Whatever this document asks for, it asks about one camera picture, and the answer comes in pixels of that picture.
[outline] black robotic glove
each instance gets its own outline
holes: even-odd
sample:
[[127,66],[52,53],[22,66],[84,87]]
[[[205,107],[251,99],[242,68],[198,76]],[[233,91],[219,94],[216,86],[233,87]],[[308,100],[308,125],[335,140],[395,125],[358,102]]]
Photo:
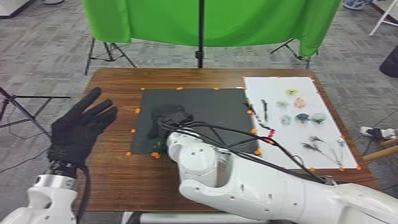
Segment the black robotic glove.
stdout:
[[50,161],[61,161],[86,166],[98,136],[116,121],[118,107],[113,100],[105,100],[90,110],[102,89],[97,87],[81,102],[75,104],[65,117],[52,124],[52,146],[49,149]]

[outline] wooden table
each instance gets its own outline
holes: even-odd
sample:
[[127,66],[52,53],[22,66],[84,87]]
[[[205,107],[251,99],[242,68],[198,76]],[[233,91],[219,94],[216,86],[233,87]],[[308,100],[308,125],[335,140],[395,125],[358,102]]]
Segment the wooden table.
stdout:
[[169,158],[150,155],[127,156],[132,145],[143,88],[235,88],[244,86],[242,76],[313,77],[328,108],[338,123],[347,143],[363,167],[361,170],[317,170],[336,180],[379,188],[344,121],[326,90],[312,71],[280,69],[102,69],[93,76],[88,90],[104,88],[102,99],[113,99],[120,116],[104,134],[91,154],[93,192],[90,211],[214,211],[189,201],[178,192],[178,169]]

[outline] paper sheet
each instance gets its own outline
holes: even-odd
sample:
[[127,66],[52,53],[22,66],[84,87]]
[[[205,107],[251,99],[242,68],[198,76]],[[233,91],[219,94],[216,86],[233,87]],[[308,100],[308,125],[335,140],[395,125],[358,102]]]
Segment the paper sheet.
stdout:
[[[262,122],[265,121],[265,111],[262,99],[267,101],[267,126],[276,129],[274,139],[292,154],[297,155],[308,168],[356,168],[358,162],[354,155],[342,138],[342,132],[335,123],[333,115],[317,91],[315,83],[308,77],[248,77],[246,78],[246,94],[249,102],[258,113]],[[297,94],[290,95],[287,90],[299,90]],[[306,107],[296,107],[296,99],[303,98]],[[278,105],[278,101],[289,103],[287,108]],[[310,118],[315,113],[326,114],[326,121],[319,124],[315,121],[304,123],[297,120],[297,115],[306,113]],[[285,125],[281,122],[283,116],[292,117],[292,124]],[[258,129],[258,135],[269,136],[271,131],[262,128],[258,120],[253,116],[253,121]],[[319,137],[322,141],[312,141],[312,137]],[[317,146],[319,150],[304,147],[303,143]],[[260,142],[264,150],[264,158],[274,164],[289,169],[297,169],[290,158],[283,154],[278,147]]]

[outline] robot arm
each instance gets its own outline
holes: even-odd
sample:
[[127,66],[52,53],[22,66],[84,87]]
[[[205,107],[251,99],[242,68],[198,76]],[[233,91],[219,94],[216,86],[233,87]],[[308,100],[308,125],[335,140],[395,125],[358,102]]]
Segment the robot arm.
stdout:
[[72,203],[75,191],[77,167],[61,162],[52,164],[49,173],[36,178],[29,189],[29,206],[18,208],[6,217],[2,224],[75,224]]
[[398,200],[361,185],[317,183],[249,161],[193,135],[173,133],[169,156],[180,192],[201,204],[257,220],[306,224],[398,223]]
[[111,100],[88,109],[100,95],[102,89],[95,88],[52,124],[50,169],[47,174],[38,176],[29,189],[29,206],[15,210],[2,224],[75,224],[82,219],[82,212],[77,217],[72,212],[77,199],[77,169],[90,175],[86,159],[97,138],[118,115]]

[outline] black mat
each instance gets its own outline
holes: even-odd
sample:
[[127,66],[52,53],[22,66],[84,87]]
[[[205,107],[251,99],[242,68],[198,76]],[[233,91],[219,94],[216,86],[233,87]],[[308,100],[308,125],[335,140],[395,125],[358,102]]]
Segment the black mat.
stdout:
[[[196,121],[225,126],[251,132],[253,122],[244,103],[246,92],[241,89],[150,89],[143,93],[141,115],[136,126],[132,152],[134,154],[152,154],[159,145],[159,140],[148,139],[148,133],[153,127],[152,110],[166,104],[182,105],[185,111],[194,114]],[[194,128],[200,133],[217,139],[209,128]],[[249,136],[233,132],[217,131],[228,144],[246,140]],[[242,152],[255,152],[257,141],[244,144],[235,149]]]

